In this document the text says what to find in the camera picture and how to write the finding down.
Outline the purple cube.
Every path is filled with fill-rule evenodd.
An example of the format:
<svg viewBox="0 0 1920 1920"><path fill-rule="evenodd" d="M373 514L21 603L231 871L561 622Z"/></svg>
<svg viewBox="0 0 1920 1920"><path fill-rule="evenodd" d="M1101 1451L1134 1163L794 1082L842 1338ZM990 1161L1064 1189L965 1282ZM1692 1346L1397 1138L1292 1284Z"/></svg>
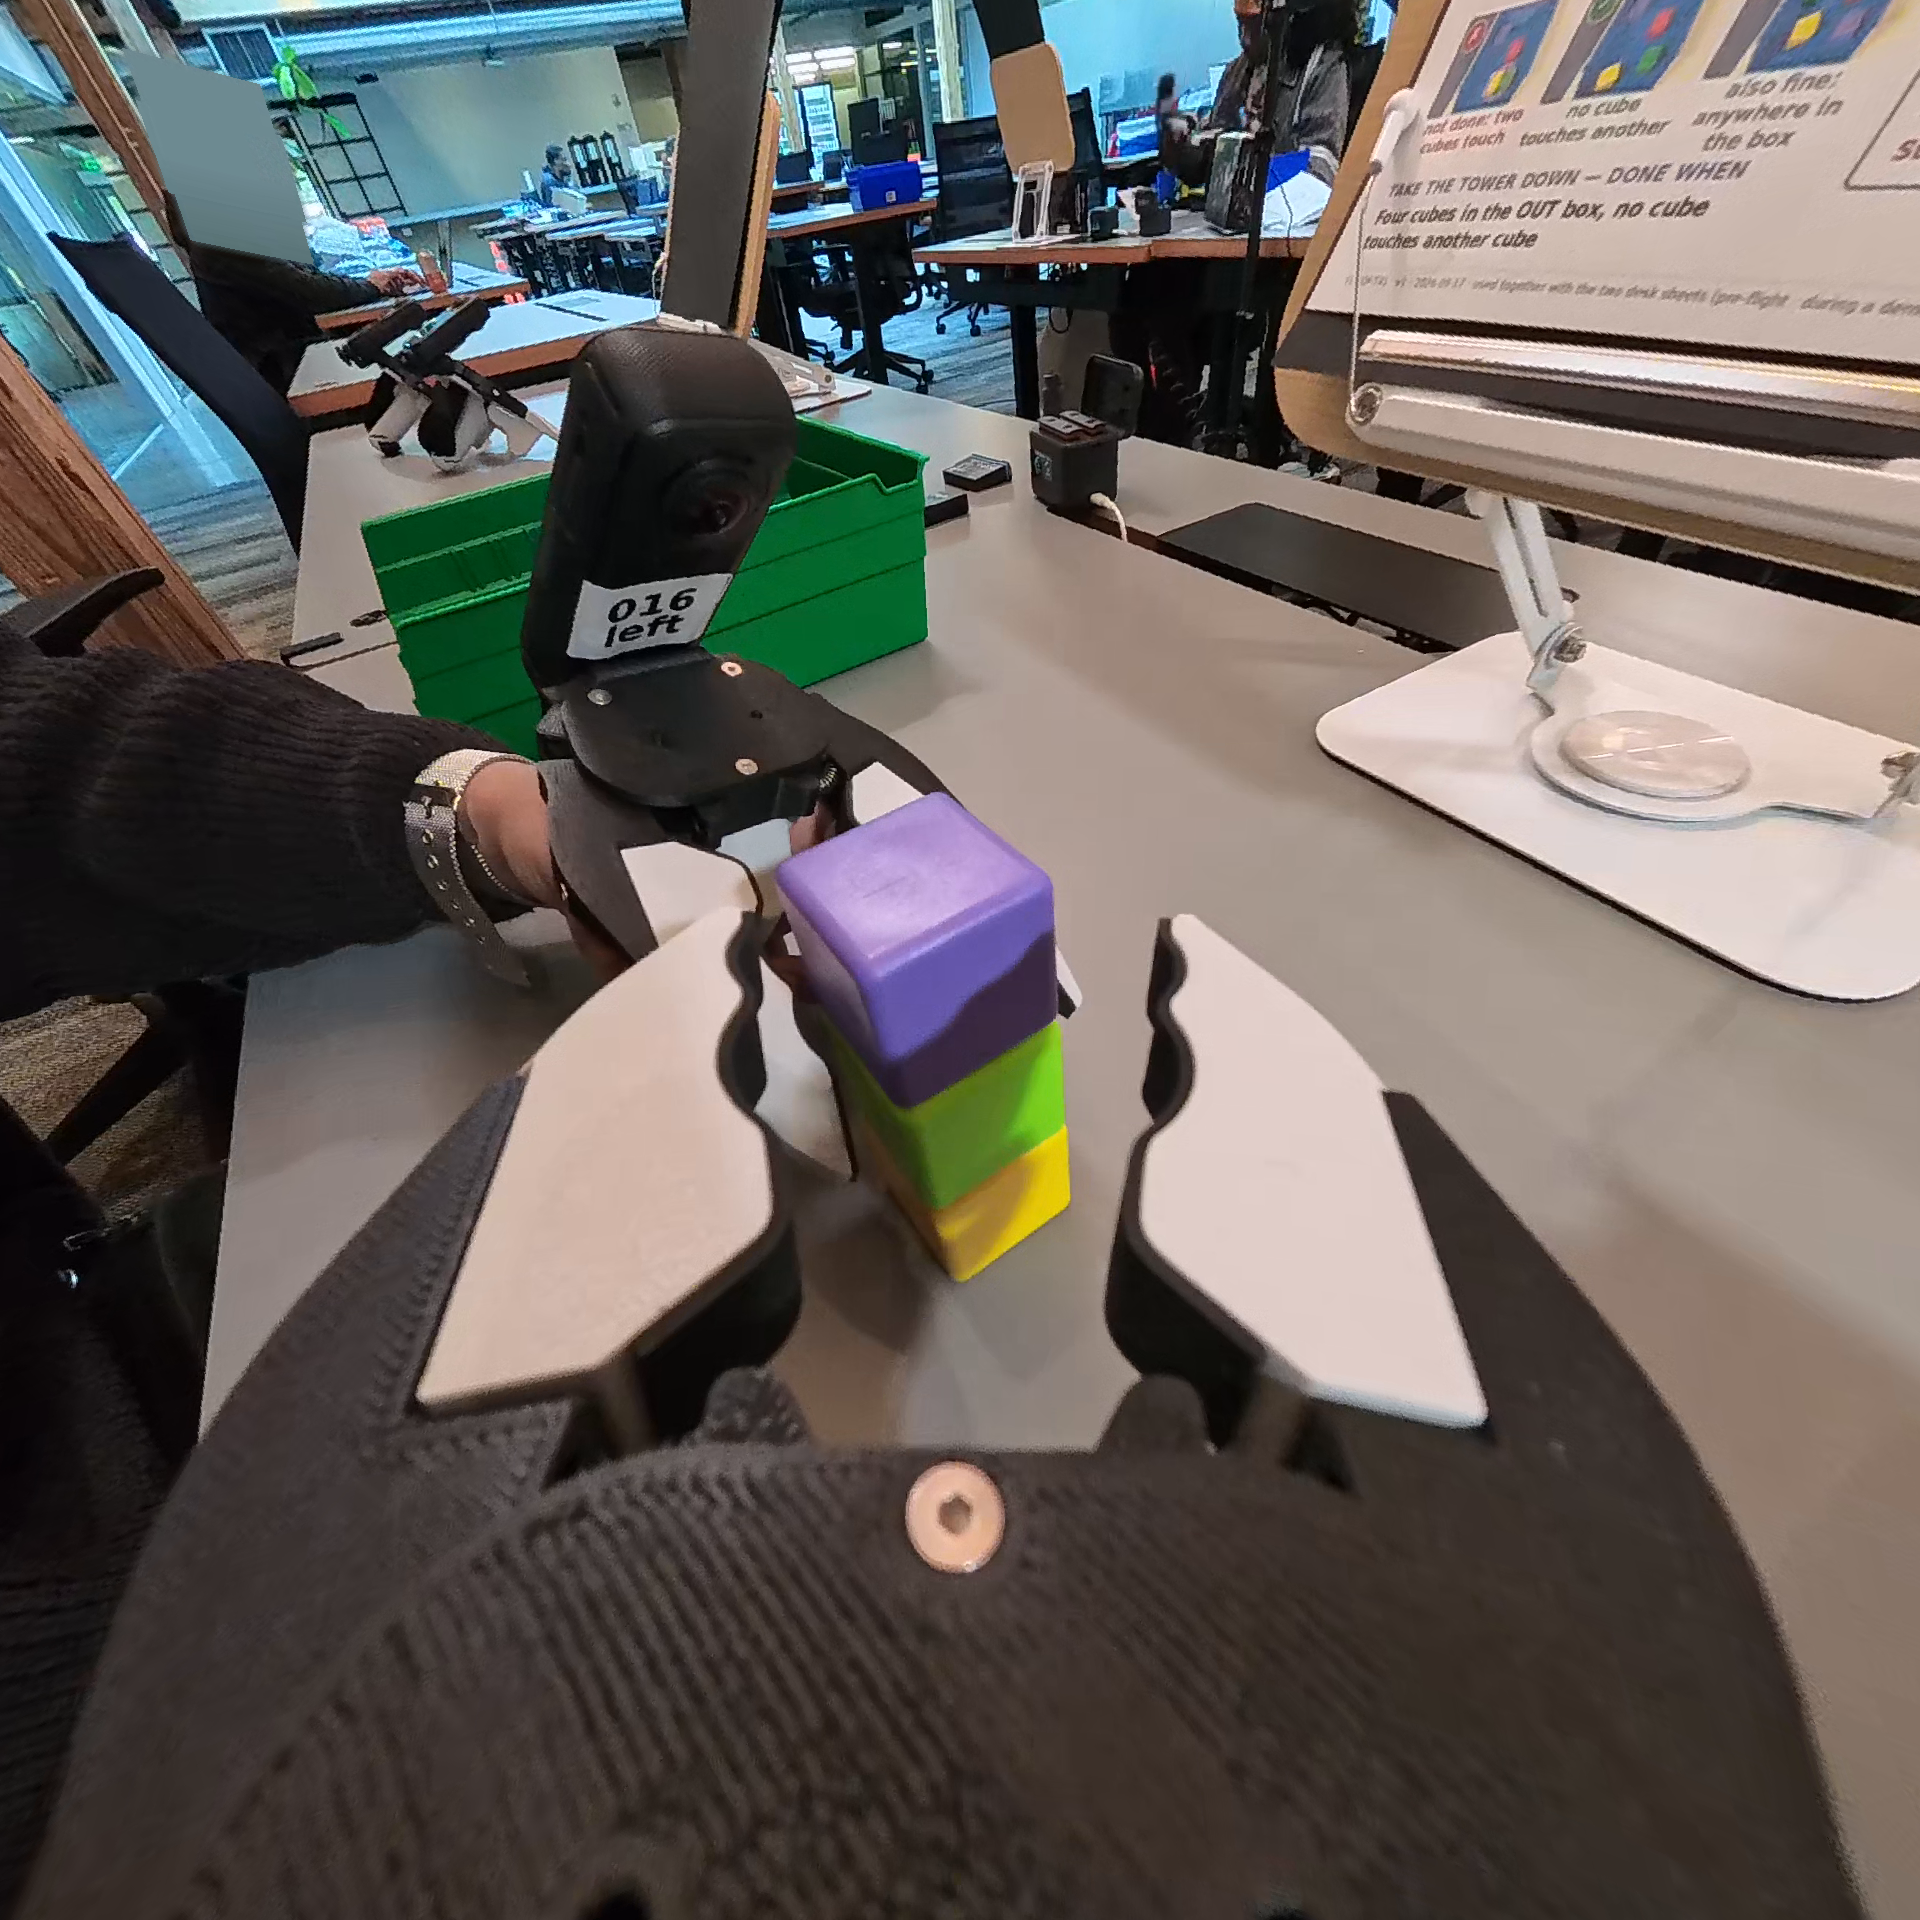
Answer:
<svg viewBox="0 0 1920 1920"><path fill-rule="evenodd" d="M921 1107L1061 1012L1052 874L951 794L773 871L813 1000L897 1107Z"/></svg>

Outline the black charger box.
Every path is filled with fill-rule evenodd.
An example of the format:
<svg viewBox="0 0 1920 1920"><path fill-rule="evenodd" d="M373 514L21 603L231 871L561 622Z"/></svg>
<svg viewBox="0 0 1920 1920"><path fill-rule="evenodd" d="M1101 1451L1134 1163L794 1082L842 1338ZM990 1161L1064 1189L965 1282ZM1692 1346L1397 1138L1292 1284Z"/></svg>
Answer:
<svg viewBox="0 0 1920 1920"><path fill-rule="evenodd" d="M1031 493L1047 514L1117 506L1121 428L1087 414L1039 415L1028 428Z"/></svg>

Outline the black office chair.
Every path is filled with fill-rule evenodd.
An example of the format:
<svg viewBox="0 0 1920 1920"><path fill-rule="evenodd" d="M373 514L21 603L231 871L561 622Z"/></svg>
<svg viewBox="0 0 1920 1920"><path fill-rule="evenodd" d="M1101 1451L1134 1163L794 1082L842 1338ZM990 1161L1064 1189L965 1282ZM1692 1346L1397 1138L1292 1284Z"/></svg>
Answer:
<svg viewBox="0 0 1920 1920"><path fill-rule="evenodd" d="M104 622L164 582L164 569L123 569L21 598L3 611L3 642L72 661Z"/></svg>
<svg viewBox="0 0 1920 1920"><path fill-rule="evenodd" d="M292 548L307 514L308 427L272 383L164 275L132 238L47 235L83 288L153 347L251 455Z"/></svg>

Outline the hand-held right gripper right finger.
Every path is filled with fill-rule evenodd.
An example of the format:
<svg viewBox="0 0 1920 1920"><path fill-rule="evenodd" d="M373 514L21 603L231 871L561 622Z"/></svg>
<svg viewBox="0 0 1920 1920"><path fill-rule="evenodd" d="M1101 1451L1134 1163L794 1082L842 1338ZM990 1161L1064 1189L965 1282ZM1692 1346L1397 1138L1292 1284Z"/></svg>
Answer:
<svg viewBox="0 0 1920 1920"><path fill-rule="evenodd" d="M1159 924L1145 1017L1105 1263L1134 1385L1105 1448L1356 1491L1346 1423L1372 1423L1485 1463L1490 1398L1381 1074L1198 915Z"/></svg>

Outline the person's dark clothed body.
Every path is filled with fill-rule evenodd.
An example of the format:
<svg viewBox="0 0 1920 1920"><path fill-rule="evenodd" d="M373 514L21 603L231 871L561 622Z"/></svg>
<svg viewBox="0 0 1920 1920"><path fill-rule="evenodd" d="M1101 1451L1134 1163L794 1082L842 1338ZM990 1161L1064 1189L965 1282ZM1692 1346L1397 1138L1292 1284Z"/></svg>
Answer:
<svg viewBox="0 0 1920 1920"><path fill-rule="evenodd" d="M198 1435L208 1310L3 1110L3 1909L108 1626Z"/></svg>

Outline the yellow cube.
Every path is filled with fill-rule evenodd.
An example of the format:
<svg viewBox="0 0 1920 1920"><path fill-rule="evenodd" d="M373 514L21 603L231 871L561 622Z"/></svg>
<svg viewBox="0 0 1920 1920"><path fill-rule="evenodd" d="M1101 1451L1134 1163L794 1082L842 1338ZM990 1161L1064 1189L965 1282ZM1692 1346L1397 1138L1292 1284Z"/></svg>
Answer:
<svg viewBox="0 0 1920 1920"><path fill-rule="evenodd" d="M851 1142L863 1173L894 1205L951 1282L970 1282L1069 1205L1064 1125L945 1208L921 1197L863 1119L851 1122Z"/></svg>

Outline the wood edged grey table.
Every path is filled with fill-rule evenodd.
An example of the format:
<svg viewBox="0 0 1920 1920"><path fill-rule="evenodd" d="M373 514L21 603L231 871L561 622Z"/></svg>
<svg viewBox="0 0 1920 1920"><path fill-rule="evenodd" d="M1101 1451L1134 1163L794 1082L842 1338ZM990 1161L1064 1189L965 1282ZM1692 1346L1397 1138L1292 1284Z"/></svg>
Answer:
<svg viewBox="0 0 1920 1920"><path fill-rule="evenodd" d="M373 310L370 321L351 321L324 341L301 350L298 370L290 383L290 407L308 421L345 421L361 415L370 404L379 367L354 363L345 344L354 331L388 329L401 344L423 339L423 329L404 329L401 317L413 317L421 305L423 321L442 321L452 312L479 310L479 321L467 335L452 341L459 360L485 370L501 387L540 383L564 376L575 360L583 341L600 331L641 324L660 317L653 300L630 300L620 292L564 292L557 300L456 300L452 305L428 310L423 300L404 300L388 310Z"/></svg>

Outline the document stand with white base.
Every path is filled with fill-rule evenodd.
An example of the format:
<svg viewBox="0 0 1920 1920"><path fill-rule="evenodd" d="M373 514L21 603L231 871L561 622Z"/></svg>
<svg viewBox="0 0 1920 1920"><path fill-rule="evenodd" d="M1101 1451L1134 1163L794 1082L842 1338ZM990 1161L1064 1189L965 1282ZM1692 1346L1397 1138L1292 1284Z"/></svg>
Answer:
<svg viewBox="0 0 1920 1920"><path fill-rule="evenodd" d="M1283 407L1336 457L1461 484L1512 613L1319 746L1754 979L1913 990L1916 746L1639 658L1567 603L1541 514L1916 592L1916 374L1312 315L1312 260Z"/></svg>
<svg viewBox="0 0 1920 1920"><path fill-rule="evenodd" d="M676 148L656 300L667 315L738 339L754 329L782 104L770 58L782 2L685 2L676 53Z"/></svg>

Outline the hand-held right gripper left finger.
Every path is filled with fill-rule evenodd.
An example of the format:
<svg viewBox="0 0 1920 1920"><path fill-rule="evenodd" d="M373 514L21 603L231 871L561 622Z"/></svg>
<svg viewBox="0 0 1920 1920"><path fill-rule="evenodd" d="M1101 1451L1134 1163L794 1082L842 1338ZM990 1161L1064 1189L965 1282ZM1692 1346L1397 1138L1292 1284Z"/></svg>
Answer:
<svg viewBox="0 0 1920 1920"><path fill-rule="evenodd" d="M428 1416L583 1401L610 1451L689 1435L805 1306L758 1117L767 924L719 903L531 1057L423 1356Z"/></svg>

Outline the idle hand-held gripper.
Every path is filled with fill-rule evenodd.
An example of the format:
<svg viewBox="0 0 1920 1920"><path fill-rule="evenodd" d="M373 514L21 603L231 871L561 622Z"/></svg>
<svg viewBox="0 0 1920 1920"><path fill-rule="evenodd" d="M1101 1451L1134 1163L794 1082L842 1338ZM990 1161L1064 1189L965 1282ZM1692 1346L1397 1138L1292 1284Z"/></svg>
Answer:
<svg viewBox="0 0 1920 1920"><path fill-rule="evenodd" d="M338 347L351 367L373 367L369 442L379 457L396 457L413 442L436 468L467 468L490 438L512 457L527 457L561 428L503 389L495 376L459 360L459 347L480 331L485 300L463 300L428 315L421 300L351 331Z"/></svg>

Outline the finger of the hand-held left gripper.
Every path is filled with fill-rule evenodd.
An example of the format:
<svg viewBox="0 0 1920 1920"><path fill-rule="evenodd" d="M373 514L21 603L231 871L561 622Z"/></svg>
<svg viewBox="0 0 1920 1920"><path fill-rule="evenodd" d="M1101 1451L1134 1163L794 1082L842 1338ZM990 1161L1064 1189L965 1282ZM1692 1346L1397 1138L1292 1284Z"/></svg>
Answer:
<svg viewBox="0 0 1920 1920"><path fill-rule="evenodd" d="M845 816L851 827L865 827L897 808L921 800L924 791L906 782L889 765L876 760L851 773L845 791ZM1083 1006L1079 982L1068 962L1064 945L1053 944L1053 971L1057 971L1057 1015L1075 1017Z"/></svg>
<svg viewBox="0 0 1920 1920"><path fill-rule="evenodd" d="M782 915L770 869L744 864L733 853L656 841L627 849L620 859L656 945L719 907ZM754 1114L822 1176L851 1182L845 1122L811 1017L794 982L766 957L758 1012L766 1090Z"/></svg>

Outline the green plastic bin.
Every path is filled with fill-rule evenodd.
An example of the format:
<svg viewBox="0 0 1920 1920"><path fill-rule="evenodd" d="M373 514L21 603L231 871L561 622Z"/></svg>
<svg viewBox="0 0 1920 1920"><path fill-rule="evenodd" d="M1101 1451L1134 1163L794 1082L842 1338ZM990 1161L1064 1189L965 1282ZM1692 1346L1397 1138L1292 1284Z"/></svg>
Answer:
<svg viewBox="0 0 1920 1920"><path fill-rule="evenodd" d="M361 524L421 714L536 751L522 611L549 465ZM928 637L924 455L797 419L797 455L705 646L817 685Z"/></svg>

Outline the person's left hand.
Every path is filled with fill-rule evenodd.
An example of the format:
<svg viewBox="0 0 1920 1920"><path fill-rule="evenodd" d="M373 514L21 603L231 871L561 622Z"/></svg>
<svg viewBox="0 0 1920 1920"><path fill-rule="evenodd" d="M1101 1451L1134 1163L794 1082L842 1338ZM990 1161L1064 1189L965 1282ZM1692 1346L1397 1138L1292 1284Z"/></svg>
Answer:
<svg viewBox="0 0 1920 1920"><path fill-rule="evenodd" d="M561 912L596 979L614 979L627 957L566 900L549 853L548 800L531 760L495 756L459 791L456 828L472 871L522 903Z"/></svg>

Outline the lime green cube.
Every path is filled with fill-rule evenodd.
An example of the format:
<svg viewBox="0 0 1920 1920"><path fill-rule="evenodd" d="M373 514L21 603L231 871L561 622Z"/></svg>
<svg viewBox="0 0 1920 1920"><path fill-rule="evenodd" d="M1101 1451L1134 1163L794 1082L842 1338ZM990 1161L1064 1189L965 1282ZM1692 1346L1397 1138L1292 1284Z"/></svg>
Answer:
<svg viewBox="0 0 1920 1920"><path fill-rule="evenodd" d="M851 1176L886 1158L919 1205L939 1211L1068 1125L1061 1020L973 1068L921 1104L894 1104L826 1015L808 1038L826 1061Z"/></svg>

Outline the black desk mat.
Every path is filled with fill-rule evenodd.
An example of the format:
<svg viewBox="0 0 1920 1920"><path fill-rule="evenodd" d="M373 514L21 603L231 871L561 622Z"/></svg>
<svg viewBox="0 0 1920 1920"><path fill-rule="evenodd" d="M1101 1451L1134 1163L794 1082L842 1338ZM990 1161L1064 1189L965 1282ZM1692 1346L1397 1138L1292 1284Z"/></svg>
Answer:
<svg viewBox="0 0 1920 1920"><path fill-rule="evenodd" d="M1218 579L1370 622L1415 651L1455 651L1512 629L1495 567L1263 500L1185 519L1154 539Z"/></svg>

